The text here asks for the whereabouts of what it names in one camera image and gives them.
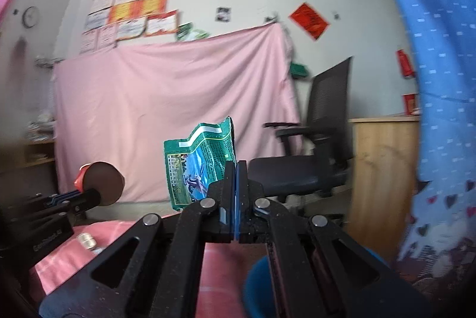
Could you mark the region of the stack of papers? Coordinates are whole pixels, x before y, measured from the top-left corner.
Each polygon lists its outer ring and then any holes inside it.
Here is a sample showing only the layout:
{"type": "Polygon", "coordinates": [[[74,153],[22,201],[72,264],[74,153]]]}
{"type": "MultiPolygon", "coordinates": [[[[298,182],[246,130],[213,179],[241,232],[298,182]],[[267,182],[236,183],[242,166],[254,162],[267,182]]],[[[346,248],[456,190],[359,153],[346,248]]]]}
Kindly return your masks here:
{"type": "Polygon", "coordinates": [[[26,127],[25,139],[31,142],[50,141],[55,138],[56,119],[50,110],[43,110],[36,120],[26,127]]]}

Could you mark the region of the round wall clock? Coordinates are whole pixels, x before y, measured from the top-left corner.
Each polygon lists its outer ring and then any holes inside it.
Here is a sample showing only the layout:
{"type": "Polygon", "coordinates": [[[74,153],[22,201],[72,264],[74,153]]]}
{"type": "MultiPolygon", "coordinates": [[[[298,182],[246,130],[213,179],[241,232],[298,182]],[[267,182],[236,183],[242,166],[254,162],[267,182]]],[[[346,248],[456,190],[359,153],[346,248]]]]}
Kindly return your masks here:
{"type": "Polygon", "coordinates": [[[22,24],[26,29],[35,27],[40,21],[40,11],[36,6],[30,6],[24,10],[22,24]]]}

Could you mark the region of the blue patterned curtain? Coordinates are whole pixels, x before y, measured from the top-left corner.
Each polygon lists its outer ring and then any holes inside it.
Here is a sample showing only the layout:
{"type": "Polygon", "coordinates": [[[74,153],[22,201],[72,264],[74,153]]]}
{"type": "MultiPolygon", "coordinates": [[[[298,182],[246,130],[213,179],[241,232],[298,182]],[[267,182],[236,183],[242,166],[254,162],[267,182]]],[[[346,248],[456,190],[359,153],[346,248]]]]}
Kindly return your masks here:
{"type": "Polygon", "coordinates": [[[395,0],[418,84],[416,188],[397,272],[454,289],[475,267],[475,0],[395,0]]]}

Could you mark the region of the wooden wall shelf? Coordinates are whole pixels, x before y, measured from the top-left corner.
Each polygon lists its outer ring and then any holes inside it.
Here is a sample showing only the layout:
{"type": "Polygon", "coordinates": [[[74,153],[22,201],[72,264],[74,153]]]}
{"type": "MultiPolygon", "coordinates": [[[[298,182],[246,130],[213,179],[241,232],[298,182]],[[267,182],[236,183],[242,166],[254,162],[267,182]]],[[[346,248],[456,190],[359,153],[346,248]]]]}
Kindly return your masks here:
{"type": "Polygon", "coordinates": [[[55,161],[55,141],[28,141],[1,145],[1,173],[55,161]]]}

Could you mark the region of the red paper cup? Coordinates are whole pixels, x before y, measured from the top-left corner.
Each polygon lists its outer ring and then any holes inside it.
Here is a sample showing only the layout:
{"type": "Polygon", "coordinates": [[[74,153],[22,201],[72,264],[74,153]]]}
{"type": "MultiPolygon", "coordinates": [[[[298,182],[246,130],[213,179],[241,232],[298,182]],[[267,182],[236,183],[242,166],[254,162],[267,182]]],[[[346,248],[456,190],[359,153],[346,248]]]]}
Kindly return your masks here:
{"type": "Polygon", "coordinates": [[[81,193],[94,190],[100,196],[98,204],[108,206],[123,194],[125,178],[112,164],[98,161],[81,166],[73,185],[81,193]]]}

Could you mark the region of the black office chair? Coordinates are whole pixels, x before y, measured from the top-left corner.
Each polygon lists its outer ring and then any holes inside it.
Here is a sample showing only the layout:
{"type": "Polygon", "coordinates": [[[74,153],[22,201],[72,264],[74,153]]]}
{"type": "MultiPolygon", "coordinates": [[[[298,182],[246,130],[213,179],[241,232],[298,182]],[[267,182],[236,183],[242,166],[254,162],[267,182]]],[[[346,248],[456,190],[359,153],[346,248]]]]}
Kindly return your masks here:
{"type": "Polygon", "coordinates": [[[348,141],[349,79],[353,57],[312,78],[303,122],[267,122],[284,155],[248,163],[248,178],[260,183],[266,197],[285,204],[296,196],[295,212],[305,214],[305,197],[332,196],[346,184],[352,153],[348,141]]]}

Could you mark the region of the small black white photo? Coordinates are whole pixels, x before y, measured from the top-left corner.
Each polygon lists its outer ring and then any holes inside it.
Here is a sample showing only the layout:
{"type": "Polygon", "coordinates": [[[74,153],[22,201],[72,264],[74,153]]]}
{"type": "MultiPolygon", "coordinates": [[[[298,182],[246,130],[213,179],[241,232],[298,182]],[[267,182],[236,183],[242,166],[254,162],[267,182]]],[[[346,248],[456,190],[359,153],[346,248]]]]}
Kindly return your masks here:
{"type": "Polygon", "coordinates": [[[231,8],[218,7],[216,10],[215,20],[217,22],[229,23],[231,21],[231,8]]]}

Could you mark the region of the green hanging brush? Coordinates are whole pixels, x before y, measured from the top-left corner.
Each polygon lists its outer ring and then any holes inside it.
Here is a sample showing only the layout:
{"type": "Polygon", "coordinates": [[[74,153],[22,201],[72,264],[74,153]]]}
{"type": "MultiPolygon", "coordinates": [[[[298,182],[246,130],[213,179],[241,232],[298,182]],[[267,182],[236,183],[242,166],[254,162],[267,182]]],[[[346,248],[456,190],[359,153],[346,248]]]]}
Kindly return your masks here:
{"type": "Polygon", "coordinates": [[[307,79],[309,77],[309,71],[305,65],[291,62],[290,76],[295,80],[307,79]]]}

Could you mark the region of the wooden cabinet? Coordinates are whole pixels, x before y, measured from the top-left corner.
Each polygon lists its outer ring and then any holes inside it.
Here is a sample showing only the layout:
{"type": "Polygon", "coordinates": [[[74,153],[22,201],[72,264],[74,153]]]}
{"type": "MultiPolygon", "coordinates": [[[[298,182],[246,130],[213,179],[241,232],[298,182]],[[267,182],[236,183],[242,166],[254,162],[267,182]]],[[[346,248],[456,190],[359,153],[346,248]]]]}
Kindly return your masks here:
{"type": "Polygon", "coordinates": [[[347,233],[387,262],[398,253],[416,187],[419,118],[353,118],[352,201],[347,233]]]}

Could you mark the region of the red diamond wall poster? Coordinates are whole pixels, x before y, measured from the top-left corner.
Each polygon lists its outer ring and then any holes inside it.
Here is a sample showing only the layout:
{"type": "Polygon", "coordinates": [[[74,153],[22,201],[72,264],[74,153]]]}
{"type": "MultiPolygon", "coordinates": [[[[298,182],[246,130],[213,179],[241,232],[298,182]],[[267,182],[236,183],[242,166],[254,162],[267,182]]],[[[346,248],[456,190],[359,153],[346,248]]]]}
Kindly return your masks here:
{"type": "Polygon", "coordinates": [[[313,38],[318,40],[329,26],[329,22],[304,2],[289,18],[313,38]]]}

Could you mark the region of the pink hanging sheet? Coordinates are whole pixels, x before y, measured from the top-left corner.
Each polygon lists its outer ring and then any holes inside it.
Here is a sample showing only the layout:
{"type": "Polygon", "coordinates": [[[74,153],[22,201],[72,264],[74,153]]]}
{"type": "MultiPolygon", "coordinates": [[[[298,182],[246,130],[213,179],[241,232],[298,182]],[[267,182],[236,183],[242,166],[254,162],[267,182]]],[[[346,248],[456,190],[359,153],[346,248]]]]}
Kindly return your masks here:
{"type": "Polygon", "coordinates": [[[205,40],[126,45],[54,68],[56,165],[68,192],[79,168],[106,161],[124,202],[167,201],[163,146],[231,118],[238,159],[279,156],[268,122],[297,122],[292,44],[276,23],[205,40]]]}

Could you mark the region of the red framed certificate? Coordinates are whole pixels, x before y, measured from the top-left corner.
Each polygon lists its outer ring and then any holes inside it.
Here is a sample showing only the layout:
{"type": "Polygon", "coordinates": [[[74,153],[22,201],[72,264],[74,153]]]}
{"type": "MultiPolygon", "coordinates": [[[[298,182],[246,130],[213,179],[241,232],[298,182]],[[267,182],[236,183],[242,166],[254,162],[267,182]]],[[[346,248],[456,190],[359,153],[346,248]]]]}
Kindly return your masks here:
{"type": "Polygon", "coordinates": [[[147,17],[145,35],[168,35],[178,32],[178,10],[147,17]]]}

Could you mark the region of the blue plastic bucket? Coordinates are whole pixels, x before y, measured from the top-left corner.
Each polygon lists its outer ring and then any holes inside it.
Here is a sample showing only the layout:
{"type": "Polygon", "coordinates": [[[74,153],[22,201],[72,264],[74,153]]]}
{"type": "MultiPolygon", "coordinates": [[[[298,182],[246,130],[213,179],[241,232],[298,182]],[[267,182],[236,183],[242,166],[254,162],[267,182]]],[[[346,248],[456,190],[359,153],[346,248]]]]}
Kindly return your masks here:
{"type": "Polygon", "coordinates": [[[277,317],[269,257],[267,255],[258,259],[248,271],[243,286],[242,300],[247,317],[277,317]]]}

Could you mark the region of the orange certificate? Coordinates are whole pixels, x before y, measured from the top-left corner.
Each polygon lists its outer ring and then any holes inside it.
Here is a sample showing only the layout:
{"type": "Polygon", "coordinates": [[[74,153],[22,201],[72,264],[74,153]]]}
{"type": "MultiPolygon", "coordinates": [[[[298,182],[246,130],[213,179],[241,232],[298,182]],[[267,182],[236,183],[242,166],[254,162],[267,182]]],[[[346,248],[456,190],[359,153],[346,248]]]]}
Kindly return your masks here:
{"type": "Polygon", "coordinates": [[[117,23],[148,15],[165,13],[168,0],[136,0],[115,5],[107,23],[117,23]]]}

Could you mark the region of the green snack wrapper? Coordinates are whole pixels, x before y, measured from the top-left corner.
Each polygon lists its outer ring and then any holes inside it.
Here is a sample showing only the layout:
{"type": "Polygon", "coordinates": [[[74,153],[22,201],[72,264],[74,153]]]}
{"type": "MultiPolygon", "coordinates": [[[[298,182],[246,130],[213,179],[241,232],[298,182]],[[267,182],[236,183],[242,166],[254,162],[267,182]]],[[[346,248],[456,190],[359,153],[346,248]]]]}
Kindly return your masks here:
{"type": "Polygon", "coordinates": [[[226,163],[237,161],[232,119],[202,122],[187,138],[164,141],[164,159],[174,210],[206,198],[210,184],[223,179],[226,163]]]}

